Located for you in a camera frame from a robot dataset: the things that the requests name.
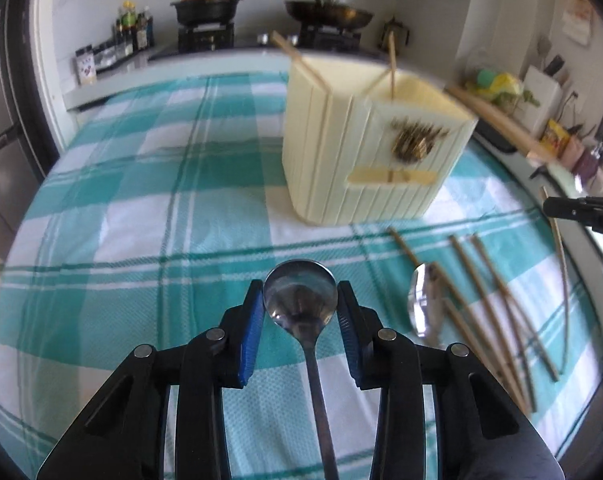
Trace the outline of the small steel spoon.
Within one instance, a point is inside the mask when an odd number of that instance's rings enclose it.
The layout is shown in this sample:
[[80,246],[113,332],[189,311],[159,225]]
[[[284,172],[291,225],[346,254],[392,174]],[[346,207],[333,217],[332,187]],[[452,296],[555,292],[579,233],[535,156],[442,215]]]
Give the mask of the small steel spoon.
[[263,304],[271,320],[294,337],[303,349],[324,477],[336,479],[336,456],[315,355],[318,339],[338,305],[334,275],[313,260],[282,262],[263,283]]

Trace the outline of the purple soap bottle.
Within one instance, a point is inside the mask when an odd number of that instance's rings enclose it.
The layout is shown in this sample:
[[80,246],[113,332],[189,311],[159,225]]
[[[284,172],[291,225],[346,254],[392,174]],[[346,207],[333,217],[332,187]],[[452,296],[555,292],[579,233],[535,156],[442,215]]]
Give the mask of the purple soap bottle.
[[582,186],[586,186],[588,182],[597,174],[600,167],[603,148],[596,146],[589,150],[584,150],[573,168],[573,174],[579,179]]

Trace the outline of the large steel spoon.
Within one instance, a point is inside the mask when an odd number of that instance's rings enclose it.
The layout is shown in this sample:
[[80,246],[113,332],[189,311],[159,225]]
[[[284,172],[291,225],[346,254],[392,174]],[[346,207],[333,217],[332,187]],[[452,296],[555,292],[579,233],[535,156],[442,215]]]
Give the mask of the large steel spoon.
[[425,346],[440,348],[443,328],[443,292],[431,263],[416,266],[408,293],[408,314],[413,332]]

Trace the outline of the yellow printed cup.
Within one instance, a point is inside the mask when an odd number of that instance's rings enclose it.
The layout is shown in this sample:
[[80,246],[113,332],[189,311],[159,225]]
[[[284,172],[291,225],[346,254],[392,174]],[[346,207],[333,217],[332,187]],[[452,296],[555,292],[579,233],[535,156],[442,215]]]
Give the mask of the yellow printed cup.
[[553,156],[559,158],[569,140],[571,140],[571,134],[559,122],[550,119],[541,134],[540,144]]

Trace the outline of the wooden cutting board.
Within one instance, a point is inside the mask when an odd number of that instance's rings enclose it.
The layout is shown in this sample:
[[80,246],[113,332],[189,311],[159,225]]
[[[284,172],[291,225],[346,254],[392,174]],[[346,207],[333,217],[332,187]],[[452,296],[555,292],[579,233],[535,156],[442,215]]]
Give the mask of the wooden cutting board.
[[527,158],[555,164],[557,158],[514,119],[505,115],[498,107],[474,96],[457,84],[446,84],[445,91],[460,101],[479,118],[484,119],[503,139],[507,140]]

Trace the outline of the white knife block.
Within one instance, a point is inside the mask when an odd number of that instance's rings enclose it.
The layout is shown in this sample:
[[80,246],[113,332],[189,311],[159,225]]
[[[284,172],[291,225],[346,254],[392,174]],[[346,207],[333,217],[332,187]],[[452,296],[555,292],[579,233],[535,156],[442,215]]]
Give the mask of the white knife block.
[[524,92],[526,99],[517,103],[513,117],[533,138],[539,139],[559,110],[563,90],[554,78],[530,65],[525,73]]

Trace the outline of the teal checkered tablecloth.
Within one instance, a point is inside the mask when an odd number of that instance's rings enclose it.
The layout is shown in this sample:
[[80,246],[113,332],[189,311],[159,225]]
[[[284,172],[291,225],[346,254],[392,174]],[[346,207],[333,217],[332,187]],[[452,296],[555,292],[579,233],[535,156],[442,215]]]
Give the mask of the teal checkered tablecloth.
[[603,337],[583,281],[562,272],[544,215],[472,142],[424,218],[321,228],[290,204],[280,149],[287,77],[187,78],[110,99],[36,194],[0,291],[0,442],[29,477],[139,344],[186,344],[292,258],[318,260],[400,333],[412,266],[397,229],[483,306],[450,235],[483,241],[554,364],[527,353],[531,420],[555,454],[603,382]]

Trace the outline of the plastic bag with sponges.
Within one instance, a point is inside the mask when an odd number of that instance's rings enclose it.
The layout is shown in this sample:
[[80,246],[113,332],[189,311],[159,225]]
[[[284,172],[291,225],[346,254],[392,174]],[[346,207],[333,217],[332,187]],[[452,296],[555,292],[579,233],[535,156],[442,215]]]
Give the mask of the plastic bag with sponges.
[[485,49],[469,53],[464,78],[464,87],[468,92],[507,115],[512,115],[521,105],[540,106],[533,92],[517,76],[501,70]]

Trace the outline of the cream utensil holder box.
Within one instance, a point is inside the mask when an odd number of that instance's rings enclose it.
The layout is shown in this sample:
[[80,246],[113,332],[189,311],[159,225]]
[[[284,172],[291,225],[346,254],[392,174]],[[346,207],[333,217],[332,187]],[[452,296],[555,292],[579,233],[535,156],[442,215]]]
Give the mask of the cream utensil holder box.
[[298,216],[318,226],[420,218],[460,159],[477,124],[429,81],[357,58],[303,57],[289,70],[282,164]]

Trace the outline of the hanging towel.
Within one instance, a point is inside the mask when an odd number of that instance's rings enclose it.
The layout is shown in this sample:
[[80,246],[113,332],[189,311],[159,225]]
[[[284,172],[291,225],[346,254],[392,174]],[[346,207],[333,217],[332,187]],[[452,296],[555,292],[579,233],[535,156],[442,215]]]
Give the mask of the hanging towel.
[[568,0],[562,16],[563,33],[582,47],[588,47],[593,14],[594,8],[589,0]]

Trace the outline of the grey refrigerator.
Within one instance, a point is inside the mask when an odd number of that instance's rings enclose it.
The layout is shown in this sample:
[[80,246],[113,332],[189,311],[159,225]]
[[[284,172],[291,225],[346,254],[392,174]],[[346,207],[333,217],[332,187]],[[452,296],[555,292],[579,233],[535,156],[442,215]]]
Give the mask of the grey refrigerator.
[[27,0],[0,10],[0,254],[10,251],[33,197],[56,160],[39,99]]

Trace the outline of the black gas stove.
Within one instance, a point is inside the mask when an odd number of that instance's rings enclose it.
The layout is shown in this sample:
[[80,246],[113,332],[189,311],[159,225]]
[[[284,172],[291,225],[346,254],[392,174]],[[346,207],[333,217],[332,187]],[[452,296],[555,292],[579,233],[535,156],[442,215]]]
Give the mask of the black gas stove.
[[[383,60],[381,51],[361,46],[359,32],[333,29],[330,27],[311,27],[303,25],[298,34],[288,35],[286,39],[301,51],[359,56],[371,60]],[[148,60],[155,62],[180,55],[201,54],[232,49],[274,48],[269,34],[236,37],[234,25],[228,24],[216,28],[179,29],[178,41],[152,54]]]

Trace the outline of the black spice rack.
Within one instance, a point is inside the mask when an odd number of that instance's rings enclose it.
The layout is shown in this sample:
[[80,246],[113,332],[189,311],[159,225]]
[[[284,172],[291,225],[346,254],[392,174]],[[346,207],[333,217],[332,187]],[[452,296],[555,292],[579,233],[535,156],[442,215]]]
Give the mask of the black spice rack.
[[116,42],[108,40],[99,44],[94,50],[94,62],[96,72],[105,72],[114,68],[118,63],[130,58],[134,53],[131,41],[123,40]]

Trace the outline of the spice jar white label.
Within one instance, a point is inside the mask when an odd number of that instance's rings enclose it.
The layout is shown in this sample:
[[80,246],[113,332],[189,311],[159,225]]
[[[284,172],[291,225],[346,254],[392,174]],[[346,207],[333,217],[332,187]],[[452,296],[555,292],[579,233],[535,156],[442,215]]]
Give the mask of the spice jar white label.
[[96,81],[96,66],[93,48],[90,44],[76,51],[76,70],[80,86],[94,84]]

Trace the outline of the black wok glass lid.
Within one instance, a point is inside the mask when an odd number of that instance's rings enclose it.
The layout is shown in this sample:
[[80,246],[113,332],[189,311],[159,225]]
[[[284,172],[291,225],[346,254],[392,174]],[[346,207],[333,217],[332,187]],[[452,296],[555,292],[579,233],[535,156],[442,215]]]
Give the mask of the black wok glass lid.
[[286,0],[288,15],[306,27],[332,27],[339,30],[362,29],[374,14],[340,3],[338,0]]

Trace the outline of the sauce bottles group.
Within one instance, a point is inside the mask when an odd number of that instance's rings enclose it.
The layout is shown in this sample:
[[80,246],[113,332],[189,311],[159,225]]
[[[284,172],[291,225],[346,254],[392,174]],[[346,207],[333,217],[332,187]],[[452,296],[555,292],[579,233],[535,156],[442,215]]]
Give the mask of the sauce bottles group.
[[115,21],[114,39],[118,58],[154,47],[154,15],[149,7],[138,9],[133,1],[124,0]]

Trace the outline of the black pot orange lid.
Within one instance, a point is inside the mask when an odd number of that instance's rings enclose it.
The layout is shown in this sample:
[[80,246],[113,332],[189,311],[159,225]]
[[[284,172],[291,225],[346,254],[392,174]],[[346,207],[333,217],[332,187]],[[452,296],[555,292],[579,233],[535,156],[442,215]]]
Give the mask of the black pot orange lid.
[[184,27],[207,24],[225,25],[234,20],[242,0],[178,0],[170,3],[175,8],[176,19]]

